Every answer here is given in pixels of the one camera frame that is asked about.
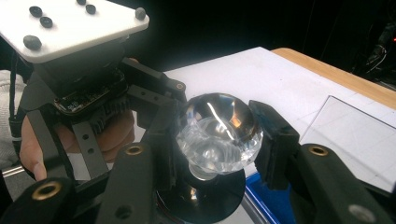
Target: glass sphere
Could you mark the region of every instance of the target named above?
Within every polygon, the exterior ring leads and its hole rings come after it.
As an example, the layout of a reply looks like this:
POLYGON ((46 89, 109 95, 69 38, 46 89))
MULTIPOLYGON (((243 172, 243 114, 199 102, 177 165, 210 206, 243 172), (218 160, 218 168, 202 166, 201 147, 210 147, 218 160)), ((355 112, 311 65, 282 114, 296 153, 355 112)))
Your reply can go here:
POLYGON ((229 94, 192 98, 178 125, 179 148, 191 173, 202 180, 243 169, 262 146, 262 129, 250 108, 229 94))

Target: crystal ball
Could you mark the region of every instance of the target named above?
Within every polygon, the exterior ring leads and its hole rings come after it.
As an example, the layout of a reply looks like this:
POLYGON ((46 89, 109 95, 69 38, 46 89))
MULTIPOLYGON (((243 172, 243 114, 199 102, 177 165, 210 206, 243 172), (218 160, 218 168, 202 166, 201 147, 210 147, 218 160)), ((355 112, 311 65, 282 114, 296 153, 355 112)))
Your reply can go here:
POLYGON ((191 173, 207 180, 252 163, 262 146, 262 129, 250 108, 225 93, 190 99, 177 125, 177 143, 191 173))

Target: white mounting plate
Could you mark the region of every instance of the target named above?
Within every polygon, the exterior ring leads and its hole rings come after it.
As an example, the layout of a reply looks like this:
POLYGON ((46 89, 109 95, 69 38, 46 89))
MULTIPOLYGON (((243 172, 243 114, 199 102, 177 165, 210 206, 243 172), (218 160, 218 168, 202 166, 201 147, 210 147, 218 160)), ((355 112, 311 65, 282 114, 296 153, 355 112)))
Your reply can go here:
POLYGON ((134 9, 106 0, 87 0, 86 5, 94 5, 96 13, 89 14, 76 0, 0 0, 0 35, 26 61, 44 63, 149 27, 149 16, 140 21, 134 9), (51 28, 44 28, 40 19, 31 15, 33 6, 52 19, 51 28), (25 47, 27 35, 40 39, 39 50, 25 47))

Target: dark background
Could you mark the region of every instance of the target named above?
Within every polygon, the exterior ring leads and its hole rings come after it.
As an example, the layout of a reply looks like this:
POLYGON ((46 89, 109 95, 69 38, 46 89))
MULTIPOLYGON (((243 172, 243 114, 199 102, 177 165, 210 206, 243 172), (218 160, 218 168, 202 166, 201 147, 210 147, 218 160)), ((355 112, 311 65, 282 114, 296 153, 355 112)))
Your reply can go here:
MULTIPOLYGON (((147 11, 148 29, 132 35, 125 48, 127 56, 159 71, 263 47, 295 49, 354 72, 393 22, 395 5, 395 0, 113 1, 147 11)), ((0 69, 9 68, 10 52, 2 43, 0 69)))

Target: human hand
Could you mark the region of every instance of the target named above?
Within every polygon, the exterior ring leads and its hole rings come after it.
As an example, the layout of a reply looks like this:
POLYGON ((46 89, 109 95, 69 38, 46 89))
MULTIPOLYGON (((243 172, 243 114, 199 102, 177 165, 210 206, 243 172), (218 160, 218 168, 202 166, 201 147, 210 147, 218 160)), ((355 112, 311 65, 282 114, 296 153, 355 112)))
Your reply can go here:
MULTIPOLYGON (((76 136, 67 127, 60 125, 55 128, 55 132, 58 134, 66 152, 80 152, 76 136)), ((23 120, 21 137, 20 158, 22 165, 35 175, 36 181, 47 178, 43 152, 27 117, 23 120)), ((104 131, 96 136, 96 140, 105 161, 113 162, 119 149, 134 141, 134 115, 132 111, 125 111, 110 119, 104 131)))

